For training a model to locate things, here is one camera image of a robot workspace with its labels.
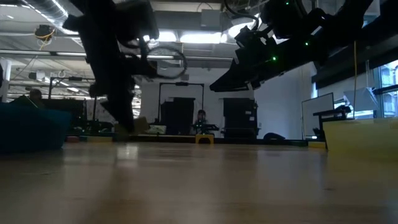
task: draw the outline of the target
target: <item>yellow box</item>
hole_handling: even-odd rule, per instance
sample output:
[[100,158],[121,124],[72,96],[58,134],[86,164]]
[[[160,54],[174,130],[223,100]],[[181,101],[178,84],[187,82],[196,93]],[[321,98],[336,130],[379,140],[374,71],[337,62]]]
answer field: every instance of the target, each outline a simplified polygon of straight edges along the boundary
[[309,141],[308,147],[317,148],[317,149],[326,149],[326,143],[325,142]]
[[398,162],[398,118],[323,123],[330,155]]
[[209,139],[210,144],[214,144],[214,135],[212,135],[212,134],[197,134],[197,135],[195,136],[195,142],[196,142],[197,144],[199,144],[199,141],[200,141],[201,139],[203,139],[203,138]]

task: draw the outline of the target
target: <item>ventilation duct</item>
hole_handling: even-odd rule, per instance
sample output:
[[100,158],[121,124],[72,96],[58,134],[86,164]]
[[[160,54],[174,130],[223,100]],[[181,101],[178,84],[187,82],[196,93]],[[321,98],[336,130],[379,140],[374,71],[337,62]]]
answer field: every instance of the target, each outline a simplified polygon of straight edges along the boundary
[[41,14],[49,22],[51,22],[57,29],[64,34],[78,34],[62,27],[63,23],[68,18],[68,14],[74,16],[81,16],[82,13],[67,0],[22,0],[29,7]]

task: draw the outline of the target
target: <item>ceiling pipe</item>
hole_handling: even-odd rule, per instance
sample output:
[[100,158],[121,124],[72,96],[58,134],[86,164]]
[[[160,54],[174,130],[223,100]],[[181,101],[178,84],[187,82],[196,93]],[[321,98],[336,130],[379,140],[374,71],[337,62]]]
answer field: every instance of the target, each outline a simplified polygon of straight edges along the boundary
[[[0,36],[3,37],[26,37],[26,36],[31,36],[34,35],[32,32],[14,32],[14,31],[0,31]],[[68,38],[68,39],[73,39],[73,38],[80,38],[79,35],[66,35],[63,33],[58,33],[54,35],[56,38]]]
[[[48,52],[38,50],[6,50],[0,49],[0,54],[3,55],[37,55],[37,56],[51,56],[51,57],[76,57],[85,58],[86,53],[82,52]],[[219,62],[230,62],[232,58],[229,57],[203,57],[203,56],[185,56],[187,60],[199,60],[199,61],[219,61]],[[178,55],[148,55],[149,60],[180,60]]]
[[68,18],[68,14],[80,16],[82,13],[70,2],[62,1],[62,5],[57,0],[22,0],[33,10],[41,14],[57,29],[64,34],[78,34],[77,32],[64,29],[63,23]]

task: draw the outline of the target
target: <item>black cable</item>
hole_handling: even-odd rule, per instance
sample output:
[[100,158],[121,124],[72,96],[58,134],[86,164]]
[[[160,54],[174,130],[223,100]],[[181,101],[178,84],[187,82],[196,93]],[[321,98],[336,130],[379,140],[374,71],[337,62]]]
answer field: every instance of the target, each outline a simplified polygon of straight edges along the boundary
[[150,49],[150,50],[147,52],[146,55],[149,55],[151,52],[153,52],[153,51],[155,51],[155,50],[159,50],[159,49],[165,49],[165,50],[169,50],[169,51],[172,51],[172,52],[177,53],[178,56],[181,57],[181,60],[182,60],[182,63],[183,63],[183,70],[182,70],[178,75],[173,76],[173,77],[166,77],[166,76],[159,75],[159,74],[158,74],[158,77],[161,77],[161,78],[164,78],[164,79],[173,80],[173,79],[180,78],[181,76],[183,76],[183,75],[185,74],[185,72],[187,71],[187,69],[188,69],[188,62],[187,62],[187,58],[185,57],[185,55],[184,55],[183,53],[181,53],[181,51],[179,51],[179,50],[177,50],[177,49],[175,49],[175,48],[173,48],[173,47],[167,47],[167,46],[154,47],[153,49]]
[[230,8],[230,6],[229,6],[228,3],[227,3],[227,0],[224,0],[224,5],[225,5],[225,8],[227,8],[227,10],[228,10],[230,13],[234,14],[235,16],[238,16],[238,17],[246,17],[246,18],[249,18],[249,19],[254,19],[256,23],[255,23],[254,27],[253,27],[251,30],[258,30],[259,24],[260,24],[259,18],[257,18],[256,16],[249,15],[249,14],[243,14],[243,13],[235,12],[234,10],[232,10],[232,9]]
[[24,70],[29,66],[29,64],[35,59],[37,58],[37,55],[33,56],[32,59],[25,65],[25,67],[12,79],[10,79],[10,81],[15,80],[22,72],[24,72]]
[[210,4],[208,4],[207,2],[201,2],[201,3],[198,5],[198,7],[197,7],[197,12],[199,11],[199,7],[200,7],[202,4],[206,4],[206,5],[208,5],[208,6],[210,7],[211,10],[214,10],[213,7],[212,7]]
[[183,76],[185,74],[185,72],[188,69],[188,62],[187,62],[187,58],[185,57],[185,55],[183,53],[181,53],[179,50],[173,48],[173,47],[168,47],[168,46],[159,46],[159,47],[154,47],[153,49],[149,49],[147,44],[148,42],[145,42],[142,38],[139,39],[139,45],[140,46],[136,46],[136,45],[131,45],[131,44],[127,44],[127,43],[121,43],[123,46],[129,48],[129,49],[137,49],[140,48],[141,50],[141,60],[148,60],[147,57],[148,55],[155,51],[155,50],[159,50],[159,49],[165,49],[165,50],[169,50],[172,52],[175,52],[178,54],[178,56],[181,57],[182,63],[183,63],[183,70],[176,76],[173,77],[167,77],[167,76],[163,76],[163,75],[159,75],[157,74],[157,77],[160,78],[164,78],[164,79],[176,79],[176,78],[180,78],[181,76]]

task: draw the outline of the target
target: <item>yellow cable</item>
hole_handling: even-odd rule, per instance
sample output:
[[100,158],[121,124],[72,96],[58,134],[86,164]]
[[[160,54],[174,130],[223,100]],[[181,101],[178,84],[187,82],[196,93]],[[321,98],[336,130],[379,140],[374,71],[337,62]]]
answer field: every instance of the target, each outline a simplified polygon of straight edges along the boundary
[[356,58],[356,41],[354,41],[354,69],[355,69],[355,78],[354,78],[354,105],[353,105],[353,118],[355,119],[355,104],[356,104],[356,77],[358,76],[358,61]]
[[49,37],[46,37],[45,38],[45,41],[43,41],[43,44],[40,46],[40,49],[39,50],[42,50],[43,49],[43,47],[46,45],[46,43],[47,43],[47,39],[48,39]]
[[37,38],[39,38],[39,39],[46,38],[46,40],[47,40],[47,38],[49,38],[51,35],[53,35],[54,32],[55,32],[55,28],[52,30],[51,34],[47,34],[47,35],[44,35],[44,36],[37,36],[37,35],[35,35],[35,36],[36,36]]

